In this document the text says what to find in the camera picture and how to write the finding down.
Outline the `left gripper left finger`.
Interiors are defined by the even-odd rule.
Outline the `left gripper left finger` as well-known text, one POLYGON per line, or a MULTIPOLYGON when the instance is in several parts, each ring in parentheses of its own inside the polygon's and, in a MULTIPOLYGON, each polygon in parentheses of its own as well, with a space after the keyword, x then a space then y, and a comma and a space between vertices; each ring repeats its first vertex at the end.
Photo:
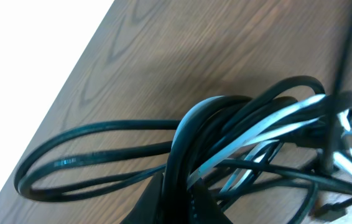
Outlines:
POLYGON ((156 224, 163 174, 156 173, 121 224, 156 224))

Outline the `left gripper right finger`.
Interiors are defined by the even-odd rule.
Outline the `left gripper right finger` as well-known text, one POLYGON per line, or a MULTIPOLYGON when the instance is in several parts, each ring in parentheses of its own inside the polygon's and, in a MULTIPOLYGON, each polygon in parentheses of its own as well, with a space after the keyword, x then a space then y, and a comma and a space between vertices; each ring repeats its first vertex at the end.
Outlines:
POLYGON ((232 224, 220 210, 202 179, 189 189, 188 222, 190 224, 232 224))

